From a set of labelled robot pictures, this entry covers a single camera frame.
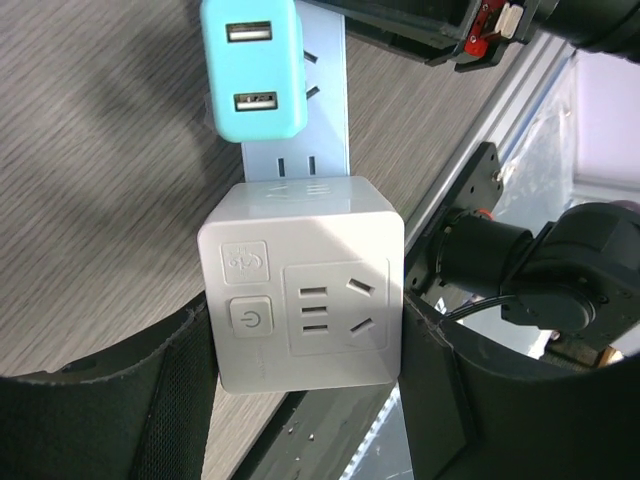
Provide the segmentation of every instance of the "power button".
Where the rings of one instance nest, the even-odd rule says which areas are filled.
[[[273,333],[269,297],[234,298],[229,303],[231,326],[238,338],[266,337]]]

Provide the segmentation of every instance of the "usb charger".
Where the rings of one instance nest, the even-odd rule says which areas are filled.
[[[404,223],[366,179],[238,184],[198,248],[225,390],[396,381]]]
[[[202,34],[217,132],[281,140],[307,124],[302,23],[293,0],[203,0]]]

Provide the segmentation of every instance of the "usb port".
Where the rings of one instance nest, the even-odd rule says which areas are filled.
[[[276,92],[238,93],[233,96],[233,99],[236,103],[236,112],[255,112],[278,108]]]
[[[271,22],[230,23],[227,25],[229,42],[260,42],[271,40]]]

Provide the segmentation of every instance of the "power socket cube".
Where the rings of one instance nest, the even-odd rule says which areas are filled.
[[[404,223],[366,179],[236,185],[198,247],[225,390],[396,381]]]

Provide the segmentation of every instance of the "power symbol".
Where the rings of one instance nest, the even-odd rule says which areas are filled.
[[[244,316],[240,319],[241,322],[249,328],[256,328],[262,322],[262,318],[260,315],[253,310],[248,310],[244,312]]]

